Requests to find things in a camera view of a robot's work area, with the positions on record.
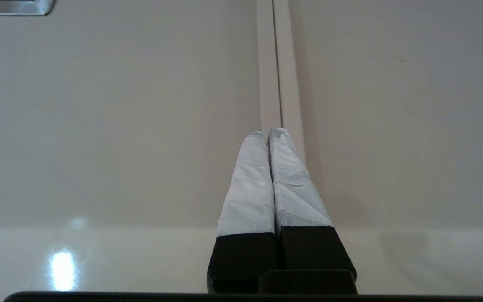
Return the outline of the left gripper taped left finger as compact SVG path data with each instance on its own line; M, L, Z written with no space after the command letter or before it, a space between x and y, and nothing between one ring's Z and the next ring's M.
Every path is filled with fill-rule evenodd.
M243 141L217 225L207 269L209 294L255 294L277 268L275 204L263 132Z

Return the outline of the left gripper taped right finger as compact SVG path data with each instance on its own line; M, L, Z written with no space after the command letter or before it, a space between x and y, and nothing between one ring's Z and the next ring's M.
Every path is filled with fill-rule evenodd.
M287 270L357 271L285 128L268 138L275 195L280 267Z

